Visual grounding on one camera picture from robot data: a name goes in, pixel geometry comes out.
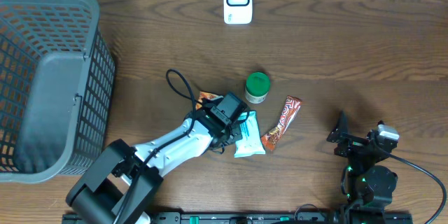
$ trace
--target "wood grain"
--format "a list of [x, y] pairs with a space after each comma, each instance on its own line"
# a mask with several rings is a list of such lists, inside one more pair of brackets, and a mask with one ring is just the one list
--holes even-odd
[[[293, 211], [345, 203], [338, 184], [346, 160], [325, 141], [341, 109], [360, 136], [380, 119], [396, 127], [394, 153], [448, 184], [448, 0], [254, 0], [253, 21], [242, 26], [224, 24], [223, 0], [98, 1], [118, 65], [107, 144], [143, 143], [181, 123], [188, 100], [169, 89], [168, 68], [195, 92], [240, 96], [252, 71], [267, 72], [272, 89], [252, 106], [262, 134], [277, 124], [286, 95], [304, 100], [273, 153], [234, 159], [230, 147], [190, 160], [166, 176], [154, 206]], [[387, 209], [423, 223], [440, 203], [437, 184], [393, 160], [383, 165], [399, 177]], [[60, 223], [76, 180], [1, 185], [1, 222]], [[447, 222], [445, 210], [435, 223]]]

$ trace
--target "black mechanical device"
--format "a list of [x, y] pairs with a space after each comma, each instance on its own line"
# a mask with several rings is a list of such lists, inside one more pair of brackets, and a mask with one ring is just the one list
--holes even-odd
[[[184, 81], [190, 96], [172, 87], [170, 71]], [[198, 111], [193, 92], [182, 75], [167, 72], [168, 84], [175, 92], [192, 101], [192, 112], [183, 124], [172, 132], [136, 146], [119, 139], [111, 143], [70, 190], [66, 203], [78, 215], [64, 215], [63, 224], [411, 224], [409, 213], [386, 213], [392, 203], [392, 192], [398, 176], [387, 167], [378, 165], [394, 158], [431, 176], [439, 183], [443, 200], [430, 223], [443, 209], [446, 190], [434, 175], [404, 159], [391, 154], [397, 147], [399, 135], [395, 129], [378, 123], [377, 129], [365, 138], [350, 134], [347, 118], [342, 112], [327, 141], [336, 143], [335, 154], [347, 158], [342, 172], [341, 191], [348, 203], [335, 211], [301, 211], [290, 213], [147, 213], [146, 207], [163, 182], [163, 176], [186, 160], [205, 151], [224, 148], [241, 138], [240, 115], [247, 105], [232, 93], [213, 101], [203, 100]], [[130, 187], [125, 195], [107, 177], [121, 177]]]

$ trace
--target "white device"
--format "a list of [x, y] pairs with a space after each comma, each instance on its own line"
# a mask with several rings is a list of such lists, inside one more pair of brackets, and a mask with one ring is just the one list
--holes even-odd
[[229, 25], [252, 21], [252, 0], [224, 0], [224, 22]]

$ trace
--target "brown candy bar package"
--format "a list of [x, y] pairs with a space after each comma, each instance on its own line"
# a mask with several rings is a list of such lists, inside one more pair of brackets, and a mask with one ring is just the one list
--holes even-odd
[[261, 137], [261, 142], [266, 149], [273, 151], [275, 145], [280, 140], [281, 136], [285, 134], [286, 129], [294, 120], [297, 112], [300, 109], [302, 101], [298, 98], [287, 96], [285, 106], [281, 112], [280, 120], [274, 129], [271, 129], [266, 135]]

